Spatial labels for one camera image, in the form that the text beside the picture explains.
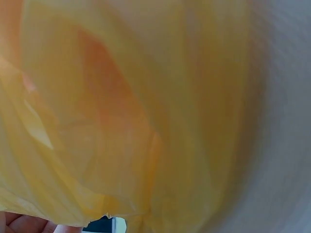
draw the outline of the hand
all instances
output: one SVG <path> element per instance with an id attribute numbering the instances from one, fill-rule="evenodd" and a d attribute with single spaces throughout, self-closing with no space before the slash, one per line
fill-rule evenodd
<path id="1" fill-rule="evenodd" d="M 38 217 L 0 212 L 0 233 L 81 233 L 80 227 L 56 225 Z"/>

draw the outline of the orange object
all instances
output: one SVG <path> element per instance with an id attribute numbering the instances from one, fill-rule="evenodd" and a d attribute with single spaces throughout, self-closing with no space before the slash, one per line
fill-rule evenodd
<path id="1" fill-rule="evenodd" d="M 245 1 L 0 0 L 0 210 L 196 233 L 230 182 Z"/>

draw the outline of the translucent plastic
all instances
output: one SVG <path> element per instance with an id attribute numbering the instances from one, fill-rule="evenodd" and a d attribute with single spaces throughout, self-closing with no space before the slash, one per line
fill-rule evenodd
<path id="1" fill-rule="evenodd" d="M 243 0 L 0 0 L 0 210 L 195 233 L 243 116 Z"/>

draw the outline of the white textured surface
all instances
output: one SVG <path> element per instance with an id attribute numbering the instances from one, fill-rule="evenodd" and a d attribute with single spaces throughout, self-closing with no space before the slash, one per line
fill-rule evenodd
<path id="1" fill-rule="evenodd" d="M 264 116 L 247 191 L 213 233 L 311 233 L 311 0 L 251 0 L 266 53 Z"/>

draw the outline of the dark object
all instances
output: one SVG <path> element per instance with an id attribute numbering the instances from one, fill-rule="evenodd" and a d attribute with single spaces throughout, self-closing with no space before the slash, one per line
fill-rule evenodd
<path id="1" fill-rule="evenodd" d="M 99 233 L 112 233 L 112 218 L 102 217 L 101 219 L 91 222 L 86 228 L 85 232 L 99 232 Z"/>

